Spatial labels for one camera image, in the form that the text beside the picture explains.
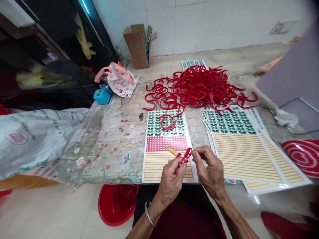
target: white tissue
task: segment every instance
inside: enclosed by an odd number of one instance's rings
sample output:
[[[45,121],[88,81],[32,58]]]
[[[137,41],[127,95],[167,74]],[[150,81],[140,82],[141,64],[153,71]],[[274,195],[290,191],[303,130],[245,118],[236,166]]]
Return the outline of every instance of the white tissue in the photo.
[[[299,123],[297,115],[288,113],[281,109],[276,109],[275,119],[279,125],[287,124],[288,128],[290,129],[295,128]]]

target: red cloth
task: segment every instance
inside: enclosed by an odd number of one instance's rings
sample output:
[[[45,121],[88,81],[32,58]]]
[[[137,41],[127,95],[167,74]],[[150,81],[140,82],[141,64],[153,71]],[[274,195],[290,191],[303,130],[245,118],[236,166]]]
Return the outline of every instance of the red cloth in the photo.
[[[174,201],[163,212],[150,238],[227,239],[223,226],[216,219],[179,201]]]

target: person's left hand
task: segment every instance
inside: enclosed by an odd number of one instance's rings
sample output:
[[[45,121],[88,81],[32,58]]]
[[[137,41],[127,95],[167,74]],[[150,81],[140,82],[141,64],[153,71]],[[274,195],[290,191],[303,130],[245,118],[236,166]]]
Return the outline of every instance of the person's left hand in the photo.
[[[163,168],[159,189],[153,200],[161,203],[163,209],[167,208],[177,197],[182,189],[186,164],[177,169],[183,158],[170,160]]]

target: bracelet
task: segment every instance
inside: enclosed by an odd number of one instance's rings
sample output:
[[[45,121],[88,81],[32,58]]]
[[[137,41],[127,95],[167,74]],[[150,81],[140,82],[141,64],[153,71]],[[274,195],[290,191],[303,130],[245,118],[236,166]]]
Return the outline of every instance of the bracelet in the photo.
[[[149,205],[150,205],[151,202],[150,202],[150,201],[146,201],[146,203],[145,203],[145,214],[146,214],[146,217],[149,219],[149,221],[150,221],[150,223],[151,223],[151,225],[152,225],[153,227],[157,227],[157,225],[154,225],[154,223],[153,223],[152,220],[150,219],[150,215],[149,215],[149,213],[148,213],[148,211],[147,211],[147,203],[149,203]]]

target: yellow fish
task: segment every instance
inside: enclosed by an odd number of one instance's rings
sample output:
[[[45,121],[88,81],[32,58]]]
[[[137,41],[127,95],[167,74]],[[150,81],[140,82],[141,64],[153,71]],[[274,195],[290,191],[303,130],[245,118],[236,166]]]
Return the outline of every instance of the yellow fish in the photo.
[[[93,50],[90,50],[90,47],[92,47],[93,44],[89,41],[86,41],[83,25],[82,25],[81,18],[80,18],[80,15],[78,12],[76,12],[76,17],[74,18],[74,20],[75,20],[76,24],[80,27],[80,29],[77,30],[77,32],[75,33],[76,37],[82,46],[82,51],[83,51],[84,55],[86,56],[87,59],[90,60],[91,56],[95,55],[96,52]]]

